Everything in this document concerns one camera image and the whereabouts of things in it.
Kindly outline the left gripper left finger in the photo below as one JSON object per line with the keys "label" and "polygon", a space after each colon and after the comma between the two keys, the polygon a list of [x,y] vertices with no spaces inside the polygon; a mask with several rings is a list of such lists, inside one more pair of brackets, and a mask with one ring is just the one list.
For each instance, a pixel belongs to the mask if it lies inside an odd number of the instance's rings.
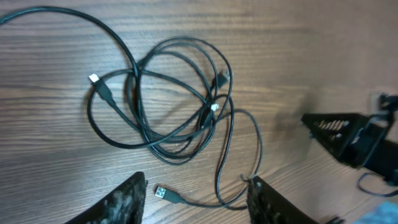
{"label": "left gripper left finger", "polygon": [[136,172],[92,207],[67,221],[67,224],[141,223],[146,189],[144,173]]}

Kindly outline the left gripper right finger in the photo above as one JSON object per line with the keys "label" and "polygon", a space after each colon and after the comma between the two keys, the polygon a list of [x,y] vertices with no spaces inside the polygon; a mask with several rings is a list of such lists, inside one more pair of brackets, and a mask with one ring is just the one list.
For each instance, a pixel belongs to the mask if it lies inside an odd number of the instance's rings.
{"label": "left gripper right finger", "polygon": [[259,176],[247,183],[246,201],[252,224],[317,224]]}

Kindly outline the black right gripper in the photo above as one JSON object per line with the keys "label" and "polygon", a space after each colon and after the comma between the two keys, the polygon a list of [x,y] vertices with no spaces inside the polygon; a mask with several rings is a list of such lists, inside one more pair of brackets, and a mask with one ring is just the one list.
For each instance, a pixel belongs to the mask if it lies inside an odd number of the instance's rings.
{"label": "black right gripper", "polygon": [[301,122],[340,163],[368,170],[397,185],[397,144],[387,134],[395,123],[397,96],[372,93],[371,114],[305,113]]}

